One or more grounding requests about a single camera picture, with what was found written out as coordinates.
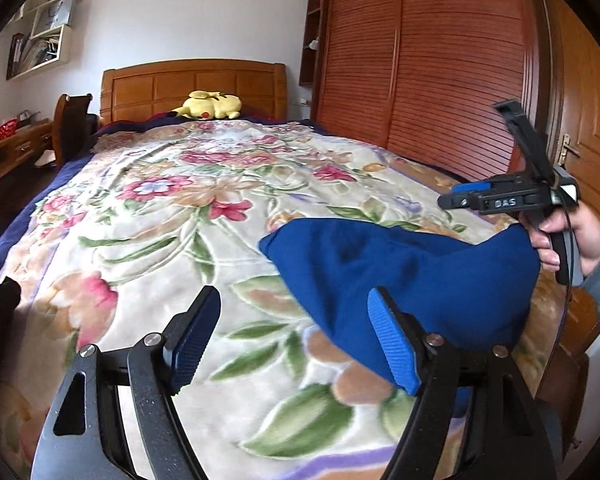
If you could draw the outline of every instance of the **wooden desk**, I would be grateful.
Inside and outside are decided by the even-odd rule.
[[[33,157],[51,148],[53,121],[45,119],[25,126],[8,139],[0,140],[0,179]]]

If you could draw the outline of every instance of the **stuffed animal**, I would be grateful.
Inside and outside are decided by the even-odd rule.
[[[198,90],[191,92],[189,99],[173,111],[176,117],[185,116],[189,119],[237,119],[241,108],[242,102],[235,95]]]

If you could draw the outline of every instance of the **human hand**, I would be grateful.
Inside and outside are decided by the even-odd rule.
[[[579,203],[576,211],[569,213],[571,228],[580,249],[582,275],[589,276],[600,263],[600,220],[586,204]],[[538,250],[542,268],[557,272],[560,269],[560,257],[552,250],[547,233],[559,233],[567,228],[564,209],[557,209],[549,218],[535,229],[522,217],[520,221],[529,231],[531,245]]]

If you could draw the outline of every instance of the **floral blanket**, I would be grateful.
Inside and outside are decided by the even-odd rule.
[[[30,473],[42,423],[81,346],[131,346],[186,310],[205,284],[221,318],[192,384],[175,397],[210,479],[379,479],[413,399],[317,329],[258,250],[294,218],[340,216],[477,243],[507,219],[444,212],[454,181],[374,146],[298,123],[189,122],[101,136],[93,158],[37,203],[0,277],[22,302],[0,373],[0,450]],[[532,391],[563,298],[541,275],[515,356]],[[152,478],[128,388],[126,434]],[[450,428],[439,467],[458,452]]]

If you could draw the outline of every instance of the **silver bolt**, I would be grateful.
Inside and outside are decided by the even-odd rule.
[[[445,343],[445,338],[440,334],[427,334],[425,341],[429,346],[442,346]]]
[[[499,357],[500,359],[504,359],[506,356],[509,355],[509,350],[507,350],[502,345],[496,345],[493,347],[493,355]]]
[[[144,344],[146,346],[156,346],[160,341],[162,341],[162,334],[158,334],[157,332],[144,336]]]
[[[85,345],[82,348],[80,348],[80,357],[89,357],[93,354],[96,353],[96,347],[95,345]]]

